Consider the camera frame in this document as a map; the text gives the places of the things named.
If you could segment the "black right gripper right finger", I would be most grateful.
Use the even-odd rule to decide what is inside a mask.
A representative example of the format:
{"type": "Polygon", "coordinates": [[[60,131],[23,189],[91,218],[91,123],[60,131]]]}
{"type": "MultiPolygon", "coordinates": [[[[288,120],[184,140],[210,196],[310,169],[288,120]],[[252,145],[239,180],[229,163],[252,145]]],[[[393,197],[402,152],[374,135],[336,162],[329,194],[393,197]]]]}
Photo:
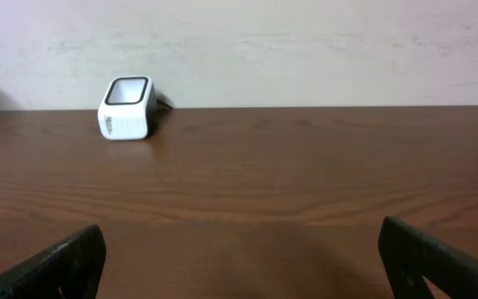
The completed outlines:
{"type": "Polygon", "coordinates": [[[378,250],[396,299],[432,298],[427,282],[451,298],[478,298],[478,259],[399,218],[383,220],[378,250]]]}

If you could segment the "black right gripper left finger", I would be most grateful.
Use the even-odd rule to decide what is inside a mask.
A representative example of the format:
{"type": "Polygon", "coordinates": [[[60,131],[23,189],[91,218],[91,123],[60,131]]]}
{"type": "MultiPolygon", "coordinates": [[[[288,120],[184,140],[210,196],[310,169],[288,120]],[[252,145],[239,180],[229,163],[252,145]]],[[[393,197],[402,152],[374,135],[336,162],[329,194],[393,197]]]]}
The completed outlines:
{"type": "Polygon", "coordinates": [[[0,299],[94,299],[105,257],[99,226],[88,226],[1,273],[0,299]]]}

